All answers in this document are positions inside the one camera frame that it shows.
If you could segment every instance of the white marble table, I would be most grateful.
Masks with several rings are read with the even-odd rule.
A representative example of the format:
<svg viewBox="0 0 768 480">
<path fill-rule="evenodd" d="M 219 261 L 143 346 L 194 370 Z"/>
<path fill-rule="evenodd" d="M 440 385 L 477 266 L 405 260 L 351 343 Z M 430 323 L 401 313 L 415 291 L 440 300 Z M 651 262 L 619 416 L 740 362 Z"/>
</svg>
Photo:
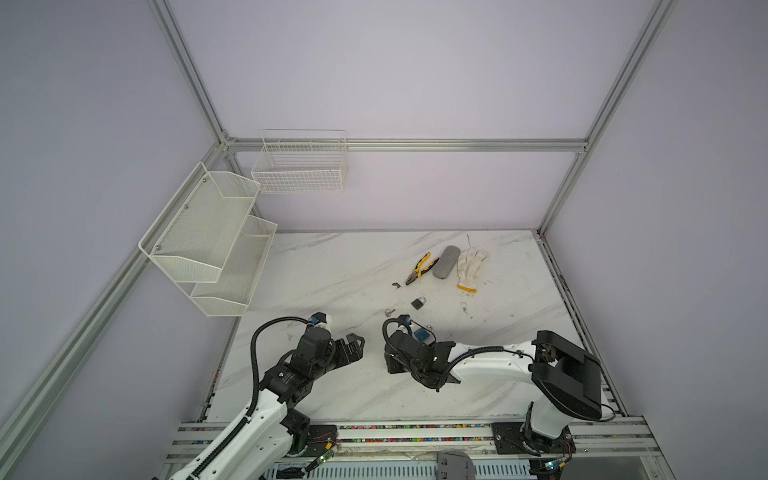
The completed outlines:
<svg viewBox="0 0 768 480">
<path fill-rule="evenodd" d="M 448 245 L 487 250 L 478 293 L 456 288 L 454 267 L 445 279 L 427 273 L 406 278 L 427 251 L 432 258 Z M 395 288 L 398 282 L 402 288 Z M 427 301 L 416 311 L 411 302 Z M 476 380 L 448 384 L 440 393 L 407 373 L 386 372 L 381 326 L 384 310 L 410 314 L 432 326 L 439 340 L 474 345 L 521 343 L 549 329 L 581 345 L 536 241 L 528 230 L 381 233 L 278 233 L 250 310 L 242 318 L 214 396 L 208 422 L 229 422 L 251 395 L 250 337 L 278 316 L 308 318 L 321 311 L 333 318 L 333 336 L 365 337 L 359 362 L 315 382 L 297 407 L 315 420 L 488 418 L 524 415 L 540 396 L 534 386 Z M 299 323 L 271 326 L 260 335 L 260 371 L 296 347 Z"/>
</svg>

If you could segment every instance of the aluminum frame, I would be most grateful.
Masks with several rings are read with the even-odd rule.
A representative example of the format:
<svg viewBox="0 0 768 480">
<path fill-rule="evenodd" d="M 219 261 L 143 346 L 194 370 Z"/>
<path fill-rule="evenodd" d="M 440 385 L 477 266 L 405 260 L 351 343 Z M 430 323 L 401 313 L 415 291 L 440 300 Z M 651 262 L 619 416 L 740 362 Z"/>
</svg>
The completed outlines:
<svg viewBox="0 0 768 480">
<path fill-rule="evenodd" d="M 624 99 L 632 81 L 637 76 L 637 70 L 642 65 L 645 58 L 648 56 L 648 51 L 651 45 L 656 41 L 664 24 L 667 23 L 667 19 L 672 14 L 677 0 L 657 0 L 656 5 L 650 11 L 650 14 L 643 24 L 643 28 L 640 30 L 640 34 L 632 45 L 632 49 L 627 55 L 627 59 L 624 61 L 619 75 L 616 77 L 611 90 L 608 92 L 608 96 L 603 101 L 603 105 L 598 112 L 597 117 L 592 122 L 592 126 L 587 134 L 587 146 L 584 152 L 576 153 L 571 167 L 563 179 L 562 184 L 558 188 L 558 192 L 552 199 L 547 212 L 544 214 L 544 218 L 541 219 L 541 224 L 538 227 L 538 232 L 541 235 L 545 235 L 554 223 L 554 219 L 563 207 L 568 195 L 576 185 L 576 181 L 581 176 L 581 172 L 587 166 L 587 162 L 592 156 L 592 152 L 597 147 L 598 142 L 603 137 L 608 124 L 611 122 L 616 110 L 619 108 L 619 104 Z"/>
<path fill-rule="evenodd" d="M 388 422 L 372 421 L 317 421 L 323 425 L 418 425 L 435 423 L 466 423 L 467 419 L 426 419 Z M 519 417 L 494 417 L 492 419 L 473 419 L 472 423 L 488 424 L 493 422 L 520 422 Z M 158 478 L 166 480 L 176 471 L 196 458 L 229 424 L 182 423 L 169 448 L 161 473 Z M 653 433 L 642 417 L 617 417 L 610 423 L 586 422 L 574 420 L 569 424 L 576 449 L 574 457 L 638 457 L 643 462 L 649 478 L 674 480 L 674 475 L 660 450 Z M 454 442 L 376 442 L 377 439 L 422 439 L 423 437 L 475 437 L 475 440 Z M 339 439 L 365 439 L 365 442 L 341 442 L 342 448 L 336 453 L 329 466 L 340 468 L 366 462 L 370 465 L 386 465 L 386 462 L 418 461 L 434 458 L 438 450 L 460 448 L 475 462 L 504 462 L 528 460 L 531 455 L 499 455 L 495 452 L 491 427 L 470 427 L 464 429 L 340 429 Z M 311 458 L 284 458 L 284 462 L 308 462 Z"/>
<path fill-rule="evenodd" d="M 224 151 L 223 144 L 216 143 L 211 146 L 202 160 L 206 168 L 222 160 Z M 201 176 L 187 178 L 161 212 L 159 218 L 162 221 L 155 226 L 155 233 L 159 234 L 165 229 Z M 149 262 L 147 256 L 136 247 L 2 426 L 0 429 L 0 479 L 9 477 L 21 461 L 85 362 L 91 357 L 104 332 L 107 331 L 115 310 L 147 266 L 147 262 Z"/>
<path fill-rule="evenodd" d="M 231 138 L 225 142 L 230 151 L 260 151 L 260 138 Z M 419 151 L 572 151 L 583 152 L 584 138 L 348 138 L 347 151 L 419 152 Z"/>
<path fill-rule="evenodd" d="M 235 158 L 238 151 L 258 151 L 261 140 L 230 138 L 223 129 L 203 80 L 184 40 L 178 21 L 175 18 L 169 0 L 147 0 L 157 23 L 168 43 L 171 54 L 178 63 L 182 75 L 194 97 L 194 101 L 203 115 L 204 121 L 213 137 L 215 144 L 203 159 L 206 167 L 213 166 L 218 161 L 226 161 L 234 173 L 242 175 L 240 166 Z M 552 272 L 554 281 L 561 291 L 566 305 L 579 334 L 582 335 L 585 346 L 595 355 L 598 351 L 581 319 L 578 308 L 573 303 L 570 291 L 562 280 L 562 275 L 554 262 L 554 257 L 546 245 L 544 235 L 550 229 L 563 203 L 568 198 L 579 175 L 584 170 L 591 153 L 601 139 L 610 120 L 626 94 L 638 68 L 647 56 L 647 52 L 658 37 L 664 23 L 669 18 L 677 0 L 658 0 L 649 14 L 641 33 L 638 35 L 627 60 L 617 76 L 610 93 L 606 97 L 598 116 L 586 139 L 352 139 L 348 140 L 350 151 L 572 151 L 576 153 L 565 179 L 558 189 L 541 225 L 538 228 L 540 248 Z M 177 195 L 163 210 L 162 215 L 170 221 L 172 212 L 178 208 L 177 203 L 183 201 L 184 193 L 189 191 L 197 178 L 188 179 Z M 260 217 L 254 205 L 253 212 Z M 107 285 L 96 303 L 91 307 L 75 331 L 61 347 L 37 382 L 32 386 L 21 404 L 11 414 L 11 417 L 0 429 L 0 480 L 7 478 L 26 453 L 29 446 L 41 431 L 58 402 L 74 382 L 80 369 L 88 360 L 99 340 L 109 327 L 111 317 L 129 289 L 135 283 L 141 271 L 147 265 L 148 258 L 138 248 L 128 257 L 117 275 Z M 224 357 L 228 346 L 223 349 Z M 616 403 L 625 411 L 621 399 L 615 395 L 610 376 L 606 374 L 608 385 L 613 390 Z M 655 465 L 663 467 L 664 477 L 673 478 L 671 470 L 663 456 Z"/>
</svg>

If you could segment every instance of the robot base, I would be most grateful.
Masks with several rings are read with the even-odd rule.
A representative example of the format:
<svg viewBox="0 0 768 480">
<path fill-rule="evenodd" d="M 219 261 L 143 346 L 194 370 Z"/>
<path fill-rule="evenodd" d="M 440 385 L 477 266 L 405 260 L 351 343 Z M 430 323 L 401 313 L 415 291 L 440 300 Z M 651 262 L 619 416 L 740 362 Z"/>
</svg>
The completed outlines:
<svg viewBox="0 0 768 480">
<path fill-rule="evenodd" d="M 525 447 L 530 443 L 530 440 L 525 438 L 525 422 L 493 423 L 491 428 L 493 431 L 493 441 L 496 444 L 496 452 L 499 455 L 535 455 L 530 448 Z M 568 427 L 563 430 L 562 435 L 558 438 L 552 440 L 539 438 L 536 439 L 533 446 L 535 450 L 544 455 L 548 453 L 567 455 L 568 446 L 566 446 L 565 442 L 571 447 L 570 451 L 574 452 L 576 446 Z"/>
</svg>

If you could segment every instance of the white mesh shelf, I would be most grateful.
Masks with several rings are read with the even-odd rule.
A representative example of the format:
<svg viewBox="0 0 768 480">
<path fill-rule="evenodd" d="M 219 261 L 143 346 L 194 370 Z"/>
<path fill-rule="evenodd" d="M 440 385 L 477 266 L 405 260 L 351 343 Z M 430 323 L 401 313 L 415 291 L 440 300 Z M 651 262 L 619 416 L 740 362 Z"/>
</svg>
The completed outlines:
<svg viewBox="0 0 768 480">
<path fill-rule="evenodd" d="M 207 316 L 241 316 L 259 281 L 277 225 L 250 215 L 259 184 L 198 164 L 191 192 L 177 192 L 139 248 Z"/>
<path fill-rule="evenodd" d="M 259 190 L 251 179 L 200 167 L 203 176 L 184 206 L 145 251 L 174 282 L 219 280 Z"/>
<path fill-rule="evenodd" d="M 250 305 L 277 225 L 249 215 L 216 283 L 198 283 L 190 298 L 208 316 L 242 316 Z"/>
<path fill-rule="evenodd" d="M 346 132 L 264 130 L 251 171 L 263 194 L 343 192 Z"/>
</svg>

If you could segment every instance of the white cotton glove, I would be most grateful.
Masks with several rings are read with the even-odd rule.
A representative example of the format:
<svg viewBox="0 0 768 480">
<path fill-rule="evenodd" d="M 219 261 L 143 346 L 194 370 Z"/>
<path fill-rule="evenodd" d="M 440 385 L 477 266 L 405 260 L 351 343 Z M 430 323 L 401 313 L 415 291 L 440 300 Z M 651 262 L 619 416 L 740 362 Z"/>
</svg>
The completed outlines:
<svg viewBox="0 0 768 480">
<path fill-rule="evenodd" d="M 491 257 L 485 250 L 470 248 L 458 258 L 458 288 L 477 293 L 482 263 Z"/>
</svg>

